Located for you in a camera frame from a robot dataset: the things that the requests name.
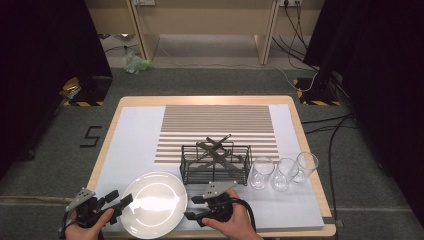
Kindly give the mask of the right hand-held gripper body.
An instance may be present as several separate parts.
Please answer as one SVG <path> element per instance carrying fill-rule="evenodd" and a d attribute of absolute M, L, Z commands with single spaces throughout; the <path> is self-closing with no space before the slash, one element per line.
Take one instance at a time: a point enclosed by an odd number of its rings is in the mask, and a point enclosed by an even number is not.
<path fill-rule="evenodd" d="M 231 218 L 233 207 L 227 190 L 236 185 L 236 181 L 208 183 L 202 194 L 205 199 L 211 200 L 210 204 L 206 203 L 210 212 L 210 215 L 206 218 L 215 219 L 219 222 L 226 222 Z"/>

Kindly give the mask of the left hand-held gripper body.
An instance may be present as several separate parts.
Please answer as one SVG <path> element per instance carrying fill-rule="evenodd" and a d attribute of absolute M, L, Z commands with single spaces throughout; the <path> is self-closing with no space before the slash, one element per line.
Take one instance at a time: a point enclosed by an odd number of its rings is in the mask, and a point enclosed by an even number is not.
<path fill-rule="evenodd" d="M 103 214 L 102 208 L 106 204 L 105 196 L 95 197 L 96 193 L 82 188 L 71 203 L 65 208 L 65 213 L 76 213 L 75 221 L 81 227 L 92 227 Z"/>

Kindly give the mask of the black wire basket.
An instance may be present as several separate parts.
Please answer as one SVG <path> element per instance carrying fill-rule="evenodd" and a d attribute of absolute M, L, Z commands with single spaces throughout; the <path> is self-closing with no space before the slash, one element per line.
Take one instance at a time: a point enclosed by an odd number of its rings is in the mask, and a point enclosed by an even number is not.
<path fill-rule="evenodd" d="M 230 171 L 216 164 L 207 169 L 198 169 L 203 163 L 197 162 L 196 158 L 203 153 L 203 150 L 195 145 L 183 145 L 181 147 L 181 164 L 179 167 L 182 181 L 187 184 L 207 184 L 209 182 L 228 182 L 236 181 L 238 184 L 246 185 L 248 175 L 252 165 L 251 147 L 249 145 L 239 145 L 242 148 L 244 160 L 238 160 L 233 163 L 238 170 Z"/>

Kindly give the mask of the white round plate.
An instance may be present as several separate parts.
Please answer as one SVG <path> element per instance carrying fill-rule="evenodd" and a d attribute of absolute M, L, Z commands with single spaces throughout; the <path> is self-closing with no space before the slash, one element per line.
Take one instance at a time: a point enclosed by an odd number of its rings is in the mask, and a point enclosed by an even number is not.
<path fill-rule="evenodd" d="M 181 180 L 169 172 L 151 172 L 126 189 L 133 201 L 124 208 L 121 223 L 139 239 L 155 239 L 171 232 L 187 208 L 187 192 Z"/>

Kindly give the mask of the steel fork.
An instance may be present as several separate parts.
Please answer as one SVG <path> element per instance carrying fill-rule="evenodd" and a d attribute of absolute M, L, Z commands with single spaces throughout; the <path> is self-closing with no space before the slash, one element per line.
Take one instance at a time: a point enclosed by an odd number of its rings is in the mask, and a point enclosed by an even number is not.
<path fill-rule="evenodd" d="M 197 162 L 208 161 L 207 165 L 220 164 L 228 167 L 229 162 L 227 161 L 227 157 L 230 152 L 228 150 L 222 150 L 221 142 L 213 142 L 212 144 L 197 142 L 196 146 L 203 150 L 203 153 L 196 158 Z"/>
<path fill-rule="evenodd" d="M 205 157 L 211 157 L 213 163 L 219 163 L 224 167 L 228 167 L 229 162 L 227 161 L 227 157 L 230 152 L 223 147 L 223 143 L 230 137 L 231 135 L 228 134 L 219 141 L 207 137 L 205 141 L 197 142 L 196 146 L 204 150 L 204 153 L 197 158 L 197 161 Z"/>

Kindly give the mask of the clear drinking glass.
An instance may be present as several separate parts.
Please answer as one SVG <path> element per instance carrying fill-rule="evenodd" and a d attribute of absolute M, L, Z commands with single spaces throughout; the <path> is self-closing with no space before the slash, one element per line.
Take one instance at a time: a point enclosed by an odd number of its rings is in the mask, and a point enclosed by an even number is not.
<path fill-rule="evenodd" d="M 258 157 L 254 160 L 249 183 L 254 189 L 264 189 L 274 171 L 274 163 L 268 157 Z"/>
<path fill-rule="evenodd" d="M 280 192 L 287 190 L 292 180 L 298 174 L 298 171 L 299 168 L 295 160 L 291 158 L 281 158 L 271 178 L 272 188 Z"/>
<path fill-rule="evenodd" d="M 318 168 L 319 159 L 311 152 L 301 152 L 296 158 L 298 173 L 294 177 L 295 184 L 304 184 L 310 175 Z"/>

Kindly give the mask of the person's left hand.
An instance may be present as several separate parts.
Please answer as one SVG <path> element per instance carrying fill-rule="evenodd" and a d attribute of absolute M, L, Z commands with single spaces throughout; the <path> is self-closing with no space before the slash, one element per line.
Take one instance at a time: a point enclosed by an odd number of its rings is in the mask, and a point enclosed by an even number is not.
<path fill-rule="evenodd" d="M 66 240 L 98 240 L 102 228 L 114 214 L 113 209 L 105 211 L 98 221 L 90 228 L 82 228 L 78 224 L 71 224 L 65 229 Z"/>

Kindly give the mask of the person's right hand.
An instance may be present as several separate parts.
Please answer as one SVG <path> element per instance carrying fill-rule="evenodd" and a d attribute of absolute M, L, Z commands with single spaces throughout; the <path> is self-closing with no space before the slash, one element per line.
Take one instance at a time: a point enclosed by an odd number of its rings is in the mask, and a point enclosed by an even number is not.
<path fill-rule="evenodd" d="M 233 214 L 227 222 L 203 218 L 202 223 L 221 232 L 229 240 L 264 240 L 254 230 L 247 208 L 240 203 L 233 203 L 232 206 Z"/>

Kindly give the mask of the striped woven placemat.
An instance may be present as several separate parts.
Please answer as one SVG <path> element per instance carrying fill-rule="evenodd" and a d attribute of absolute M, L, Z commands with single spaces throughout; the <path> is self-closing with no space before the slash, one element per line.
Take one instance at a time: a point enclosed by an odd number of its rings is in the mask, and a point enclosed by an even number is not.
<path fill-rule="evenodd" d="M 270 109 L 267 105 L 168 105 L 156 148 L 155 163 L 180 161 L 181 146 L 207 137 L 214 141 L 250 145 L 252 155 L 279 156 Z"/>

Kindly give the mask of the black stand base striped tape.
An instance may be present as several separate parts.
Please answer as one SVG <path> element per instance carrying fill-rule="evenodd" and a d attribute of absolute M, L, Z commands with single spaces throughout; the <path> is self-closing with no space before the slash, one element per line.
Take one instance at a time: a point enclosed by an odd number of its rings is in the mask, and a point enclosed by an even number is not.
<path fill-rule="evenodd" d="M 64 97 L 64 106 L 76 107 L 96 107 L 102 106 L 107 95 L 109 87 L 112 83 L 111 77 L 95 76 L 92 79 L 92 85 L 84 87 L 81 85 L 81 90 L 72 99 Z"/>
<path fill-rule="evenodd" d="M 297 97 L 303 105 L 340 106 L 340 101 L 329 85 L 323 89 L 313 88 L 312 78 L 297 78 L 293 83 L 297 90 Z"/>

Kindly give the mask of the yellow object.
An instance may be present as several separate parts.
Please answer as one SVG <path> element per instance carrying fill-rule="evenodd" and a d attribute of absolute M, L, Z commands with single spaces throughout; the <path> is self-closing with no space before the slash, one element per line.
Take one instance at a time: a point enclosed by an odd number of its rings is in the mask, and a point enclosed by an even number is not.
<path fill-rule="evenodd" d="M 79 93 L 80 90 L 81 85 L 79 83 L 79 80 L 76 77 L 73 77 L 64 84 L 59 94 L 68 99 L 72 99 L 75 95 Z"/>

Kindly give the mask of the green plastic bag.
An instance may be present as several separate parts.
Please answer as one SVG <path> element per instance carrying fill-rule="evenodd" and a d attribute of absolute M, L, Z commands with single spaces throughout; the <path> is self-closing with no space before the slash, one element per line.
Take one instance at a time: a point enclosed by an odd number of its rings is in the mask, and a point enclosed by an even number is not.
<path fill-rule="evenodd" d="M 154 68 L 151 60 L 144 60 L 137 56 L 134 52 L 128 53 L 123 58 L 123 69 L 130 74 L 138 74 L 140 71 L 145 71 L 149 68 Z"/>

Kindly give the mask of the black curtain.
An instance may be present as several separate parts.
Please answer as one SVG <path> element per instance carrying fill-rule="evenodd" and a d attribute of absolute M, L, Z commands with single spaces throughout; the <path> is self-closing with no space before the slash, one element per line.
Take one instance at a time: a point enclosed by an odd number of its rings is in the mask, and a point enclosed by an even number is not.
<path fill-rule="evenodd" d="M 111 70 L 85 0 L 0 0 L 0 178 L 29 149 L 59 91 Z"/>
<path fill-rule="evenodd" d="M 304 62 L 332 72 L 424 227 L 424 0 L 324 0 Z"/>

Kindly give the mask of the light wooden desk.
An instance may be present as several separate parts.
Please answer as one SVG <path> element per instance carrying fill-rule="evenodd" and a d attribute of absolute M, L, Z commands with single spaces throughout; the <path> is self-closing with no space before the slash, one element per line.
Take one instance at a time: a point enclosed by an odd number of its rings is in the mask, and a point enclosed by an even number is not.
<path fill-rule="evenodd" d="M 177 35 L 248 35 L 254 38 L 259 63 L 268 61 L 271 38 L 313 33 L 325 0 L 303 0 L 282 7 L 280 0 L 155 0 L 135 6 L 132 0 L 84 0 L 99 34 L 133 34 L 141 56 L 154 58 L 160 37 Z"/>

